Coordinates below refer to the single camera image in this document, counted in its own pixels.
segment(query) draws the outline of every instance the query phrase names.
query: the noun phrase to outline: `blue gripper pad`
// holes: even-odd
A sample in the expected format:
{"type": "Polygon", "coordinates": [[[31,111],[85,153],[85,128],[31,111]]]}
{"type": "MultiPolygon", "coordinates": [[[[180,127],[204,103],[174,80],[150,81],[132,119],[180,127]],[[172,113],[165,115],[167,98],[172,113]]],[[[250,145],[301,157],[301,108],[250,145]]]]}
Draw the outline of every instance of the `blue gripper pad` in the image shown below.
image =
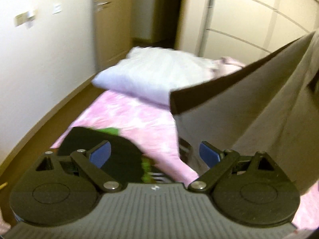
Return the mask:
{"type": "Polygon", "coordinates": [[[89,156],[89,161],[97,168],[101,168],[111,156],[111,144],[110,142],[103,142],[92,151],[89,156]]]}
{"type": "Polygon", "coordinates": [[[199,146],[199,156],[209,168],[212,168],[221,161],[224,157],[224,152],[203,141],[199,146]]]}

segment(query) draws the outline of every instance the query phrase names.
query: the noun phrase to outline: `white wall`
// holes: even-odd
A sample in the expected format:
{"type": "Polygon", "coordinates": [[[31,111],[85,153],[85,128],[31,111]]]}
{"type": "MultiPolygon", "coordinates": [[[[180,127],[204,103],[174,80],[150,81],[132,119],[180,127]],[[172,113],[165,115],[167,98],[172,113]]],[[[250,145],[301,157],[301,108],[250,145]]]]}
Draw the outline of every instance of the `white wall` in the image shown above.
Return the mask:
{"type": "Polygon", "coordinates": [[[0,164],[26,133],[95,73],[92,0],[0,0],[0,164]],[[63,11],[52,15],[53,4],[63,11]],[[38,10],[31,28],[14,17],[38,10]]]}
{"type": "Polygon", "coordinates": [[[132,38],[152,39],[155,0],[133,0],[132,38]]]}

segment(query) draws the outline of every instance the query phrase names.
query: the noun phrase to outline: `pink floral bedding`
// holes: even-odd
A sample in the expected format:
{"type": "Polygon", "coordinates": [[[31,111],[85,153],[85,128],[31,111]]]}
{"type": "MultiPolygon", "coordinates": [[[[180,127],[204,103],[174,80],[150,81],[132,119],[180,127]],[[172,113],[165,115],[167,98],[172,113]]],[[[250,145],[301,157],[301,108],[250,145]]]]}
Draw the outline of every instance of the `pink floral bedding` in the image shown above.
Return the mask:
{"type": "MultiPolygon", "coordinates": [[[[54,143],[58,148],[72,127],[95,129],[116,127],[120,135],[134,142],[157,167],[186,186],[198,178],[197,173],[179,158],[175,122],[168,108],[151,105],[114,91],[106,91],[75,120],[54,143]]],[[[319,226],[319,192],[315,184],[301,197],[293,223],[299,229],[319,226]]]]}

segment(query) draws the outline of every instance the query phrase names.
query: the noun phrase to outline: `door handle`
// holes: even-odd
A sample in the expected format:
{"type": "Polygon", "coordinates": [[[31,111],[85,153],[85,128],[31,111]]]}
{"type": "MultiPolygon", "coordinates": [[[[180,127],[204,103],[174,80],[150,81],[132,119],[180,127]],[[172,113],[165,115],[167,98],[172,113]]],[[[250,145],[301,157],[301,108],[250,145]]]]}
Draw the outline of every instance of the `door handle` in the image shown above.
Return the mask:
{"type": "Polygon", "coordinates": [[[107,5],[107,4],[110,4],[111,2],[95,2],[94,3],[94,6],[95,6],[95,10],[96,11],[101,11],[104,9],[104,7],[102,7],[103,5],[107,5]]]}
{"type": "Polygon", "coordinates": [[[106,5],[106,4],[110,4],[111,2],[95,2],[94,4],[96,6],[102,6],[102,5],[106,5]]]}

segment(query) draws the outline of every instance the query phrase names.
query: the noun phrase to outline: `baseboard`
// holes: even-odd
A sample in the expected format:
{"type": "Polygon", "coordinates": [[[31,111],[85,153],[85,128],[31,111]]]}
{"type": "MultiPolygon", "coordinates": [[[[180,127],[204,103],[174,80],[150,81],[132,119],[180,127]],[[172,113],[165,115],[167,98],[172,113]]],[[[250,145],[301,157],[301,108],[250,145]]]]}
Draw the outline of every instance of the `baseboard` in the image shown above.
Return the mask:
{"type": "Polygon", "coordinates": [[[132,38],[132,40],[137,43],[148,43],[148,44],[154,43],[152,39],[143,39],[143,38],[134,37],[132,38]]]}
{"type": "Polygon", "coordinates": [[[75,95],[82,91],[88,86],[95,75],[91,76],[79,87],[75,88],[68,96],[60,101],[53,109],[51,109],[34,127],[18,142],[14,149],[8,154],[4,162],[0,165],[0,176],[4,173],[5,169],[9,166],[13,158],[18,154],[19,151],[26,145],[26,143],[40,130],[40,128],[52,118],[65,104],[67,104],[75,95]]]}

